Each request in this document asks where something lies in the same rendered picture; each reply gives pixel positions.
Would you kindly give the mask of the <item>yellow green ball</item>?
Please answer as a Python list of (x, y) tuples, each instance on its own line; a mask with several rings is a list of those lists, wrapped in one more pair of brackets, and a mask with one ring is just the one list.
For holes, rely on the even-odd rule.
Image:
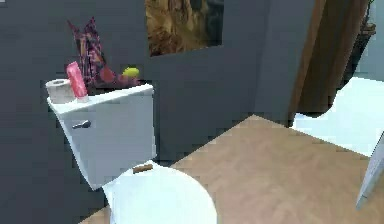
[(137, 78), (140, 74), (140, 70), (136, 67), (127, 67), (122, 75), (125, 77), (130, 77), (130, 78)]

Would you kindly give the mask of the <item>purple red house plant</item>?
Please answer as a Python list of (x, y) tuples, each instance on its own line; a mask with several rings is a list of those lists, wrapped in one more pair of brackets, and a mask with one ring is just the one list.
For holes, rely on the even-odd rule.
[(83, 29), (70, 21), (67, 21), (67, 24), (79, 53), (79, 68), (89, 95), (128, 89), (142, 84), (136, 67), (133, 75), (123, 75), (114, 72), (108, 66), (94, 18), (91, 18)]

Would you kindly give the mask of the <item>pink bottle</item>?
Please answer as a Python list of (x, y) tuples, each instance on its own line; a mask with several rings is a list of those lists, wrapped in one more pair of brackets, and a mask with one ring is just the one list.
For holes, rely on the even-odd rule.
[(75, 97), (80, 102), (88, 101), (88, 92), (85, 86), (81, 70), (77, 62), (70, 63), (66, 68), (68, 79)]

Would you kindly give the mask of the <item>white toilet paper roll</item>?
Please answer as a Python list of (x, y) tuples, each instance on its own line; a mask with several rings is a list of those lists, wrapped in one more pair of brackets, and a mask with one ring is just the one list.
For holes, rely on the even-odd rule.
[(65, 104), (75, 99), (75, 95), (68, 79), (48, 81), (45, 84), (45, 87), (53, 104)]

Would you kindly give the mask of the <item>pale grey panel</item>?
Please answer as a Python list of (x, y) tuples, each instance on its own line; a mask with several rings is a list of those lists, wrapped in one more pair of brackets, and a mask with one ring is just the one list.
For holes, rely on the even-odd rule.
[(364, 179), (356, 201), (356, 209), (359, 210), (368, 200), (381, 174), (384, 172), (384, 131), (382, 132), (370, 157)]

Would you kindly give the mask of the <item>brown framed wall picture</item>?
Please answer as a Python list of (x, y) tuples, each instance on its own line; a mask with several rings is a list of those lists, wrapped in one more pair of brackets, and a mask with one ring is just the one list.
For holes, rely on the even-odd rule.
[(224, 0), (145, 0), (151, 57), (220, 46)]

